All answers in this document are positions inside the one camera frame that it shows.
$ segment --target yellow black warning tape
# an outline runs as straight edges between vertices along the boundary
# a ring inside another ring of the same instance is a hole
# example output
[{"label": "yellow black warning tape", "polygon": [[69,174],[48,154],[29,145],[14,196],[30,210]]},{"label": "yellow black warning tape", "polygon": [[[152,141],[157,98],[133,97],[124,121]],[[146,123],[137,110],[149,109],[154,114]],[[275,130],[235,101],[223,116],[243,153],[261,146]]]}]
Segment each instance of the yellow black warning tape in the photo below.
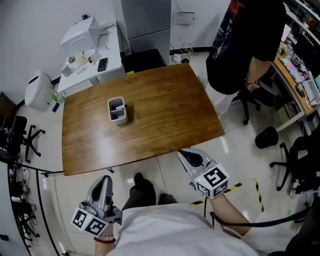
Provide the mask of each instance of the yellow black warning tape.
[{"label": "yellow black warning tape", "polygon": [[255,188],[256,188],[256,191],[257,191],[258,197],[259,197],[261,212],[264,212],[264,211],[265,211],[265,208],[264,208],[264,204],[263,204],[263,202],[262,202],[262,197],[261,197],[259,185],[258,185],[258,181],[257,181],[256,178],[254,179],[254,182],[255,182]]},{"label": "yellow black warning tape", "polygon": [[[227,188],[225,191],[223,191],[223,193],[226,194],[226,193],[228,193],[228,192],[230,192],[230,191],[232,191],[232,190],[235,190],[235,189],[237,189],[237,188],[239,188],[239,187],[241,187],[241,186],[242,186],[242,183],[237,183],[237,184],[235,184],[234,186]],[[199,201],[192,202],[192,203],[190,203],[190,205],[196,206],[196,205],[202,204],[202,203],[204,203],[204,202],[205,202],[205,200],[203,199],[203,200],[199,200]]]}]

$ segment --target desk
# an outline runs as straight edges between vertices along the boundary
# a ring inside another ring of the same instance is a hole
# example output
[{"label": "desk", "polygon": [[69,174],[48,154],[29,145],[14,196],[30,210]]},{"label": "desk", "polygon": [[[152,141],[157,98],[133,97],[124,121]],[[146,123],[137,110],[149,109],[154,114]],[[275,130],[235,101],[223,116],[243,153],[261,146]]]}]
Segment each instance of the desk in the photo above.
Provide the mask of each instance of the desk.
[{"label": "desk", "polygon": [[[128,123],[109,120],[108,100],[123,97]],[[65,99],[63,174],[156,157],[222,136],[217,114],[189,64],[128,75]]]},{"label": "desk", "polygon": [[[113,26],[108,30],[104,31],[104,33],[111,32],[107,35],[100,36],[97,43],[97,54],[98,60],[92,62],[90,64],[87,62],[81,68],[83,71],[81,73],[74,72],[68,77],[65,77],[63,74],[61,75],[58,93],[76,86],[83,81],[90,80],[93,86],[98,85],[100,82],[97,76],[103,75],[105,73],[120,69],[122,67],[121,57],[120,57],[120,49],[118,42],[118,32],[117,27]],[[108,63],[106,69],[104,71],[98,72],[99,60],[103,58],[108,58]]]},{"label": "desk", "polygon": [[275,61],[272,63],[272,66],[275,69],[276,73],[281,77],[281,79],[283,80],[283,82],[286,85],[286,87],[288,88],[288,90],[290,91],[294,101],[296,102],[298,108],[300,109],[300,112],[296,116],[291,118],[289,121],[287,121],[286,123],[284,123],[283,125],[278,127],[276,129],[276,131],[280,132],[283,129],[285,129],[286,127],[288,127],[291,124],[293,124],[294,122],[296,122],[298,120],[302,120],[307,134],[310,135],[311,131],[309,129],[309,125],[307,123],[306,118],[304,118],[304,117],[309,116],[316,109],[312,105],[310,105],[310,102],[309,102],[309,99],[308,99],[306,91],[304,91],[304,93],[305,93],[305,97],[304,98],[302,98],[298,94],[298,92],[296,90],[297,83],[291,77],[290,73],[287,71],[285,66],[281,63],[279,58],[281,59],[283,57],[281,55],[277,54],[276,58],[275,58]]}]

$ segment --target small bottle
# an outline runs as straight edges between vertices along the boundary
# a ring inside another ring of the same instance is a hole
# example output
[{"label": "small bottle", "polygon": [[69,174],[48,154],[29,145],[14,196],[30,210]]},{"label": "small bottle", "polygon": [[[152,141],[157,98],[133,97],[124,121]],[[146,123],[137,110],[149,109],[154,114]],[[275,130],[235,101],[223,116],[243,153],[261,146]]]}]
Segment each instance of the small bottle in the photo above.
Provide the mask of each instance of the small bottle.
[{"label": "small bottle", "polygon": [[72,68],[73,71],[76,71],[80,68],[79,64],[76,62],[76,58],[75,57],[70,57],[68,59],[68,62]]}]

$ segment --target white t-shirt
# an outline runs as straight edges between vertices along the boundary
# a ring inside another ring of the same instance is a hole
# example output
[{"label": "white t-shirt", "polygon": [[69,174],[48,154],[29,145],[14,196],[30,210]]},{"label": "white t-shirt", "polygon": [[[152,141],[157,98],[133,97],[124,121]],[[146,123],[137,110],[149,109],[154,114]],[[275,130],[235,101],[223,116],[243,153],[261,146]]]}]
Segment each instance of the white t-shirt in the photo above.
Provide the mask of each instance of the white t-shirt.
[{"label": "white t-shirt", "polygon": [[[294,235],[267,233],[266,237],[262,229],[252,228],[243,240],[213,229],[198,208],[189,204],[131,208],[123,211],[122,226],[114,226],[116,248],[108,256],[257,256],[263,255],[262,251],[284,251]],[[245,242],[246,237],[254,249]],[[262,242],[262,250],[255,237],[267,240],[267,244]]]}]

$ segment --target black trash bin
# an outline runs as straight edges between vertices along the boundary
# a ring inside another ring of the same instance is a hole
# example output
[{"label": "black trash bin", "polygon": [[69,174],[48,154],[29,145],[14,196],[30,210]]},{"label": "black trash bin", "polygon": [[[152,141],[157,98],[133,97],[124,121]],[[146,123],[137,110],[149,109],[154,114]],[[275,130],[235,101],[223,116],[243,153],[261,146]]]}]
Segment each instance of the black trash bin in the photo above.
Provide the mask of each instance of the black trash bin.
[{"label": "black trash bin", "polygon": [[277,145],[279,141],[279,136],[277,130],[269,126],[263,132],[261,132],[257,137],[255,137],[255,145],[259,149],[265,149],[270,146]]}]

